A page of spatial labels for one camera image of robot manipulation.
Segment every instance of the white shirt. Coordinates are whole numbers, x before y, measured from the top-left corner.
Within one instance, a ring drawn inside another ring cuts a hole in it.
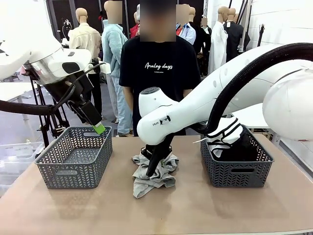
[[[186,41],[188,41],[191,45],[195,43],[196,40],[196,31],[193,27],[191,27],[190,23],[186,23],[179,34],[179,36]]]
[[[208,74],[226,63],[226,45],[228,34],[224,30],[223,24],[216,21],[211,35],[211,49],[209,57]]]
[[[87,49],[91,58],[98,58],[100,52],[101,35],[87,23],[81,23],[73,29],[69,38],[70,49]]]

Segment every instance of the gray cloth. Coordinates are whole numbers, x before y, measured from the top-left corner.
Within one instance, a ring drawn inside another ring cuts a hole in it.
[[[139,165],[138,169],[133,174],[134,181],[134,197],[140,198],[150,192],[153,188],[165,186],[166,188],[175,185],[176,179],[169,172],[176,170],[179,159],[174,154],[170,154],[166,159],[163,159],[156,167],[153,176],[146,176],[149,160],[142,154],[133,157],[133,162]]]

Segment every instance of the white table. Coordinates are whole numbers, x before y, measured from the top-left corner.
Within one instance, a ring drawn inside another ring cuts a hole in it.
[[[33,88],[30,82],[1,82],[0,83],[0,100],[15,101],[23,104],[22,99],[29,99],[31,96],[23,95]],[[28,116],[23,114],[23,119],[28,120]]]
[[[266,123],[263,111],[262,103],[250,106],[248,108],[233,112],[232,115],[238,118],[239,122],[245,125],[249,129],[267,129],[271,131],[270,127]],[[279,145],[280,136],[273,132],[272,143],[276,146]]]

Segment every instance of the gray plastic basket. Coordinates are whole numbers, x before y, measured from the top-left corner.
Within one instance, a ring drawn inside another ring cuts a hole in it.
[[[201,142],[201,154],[214,187],[261,188],[268,177],[273,157],[261,146],[248,128],[242,125],[250,137],[250,144],[257,147],[254,162],[218,162],[206,141]]]
[[[48,188],[96,188],[112,154],[111,127],[69,127],[35,161]]]

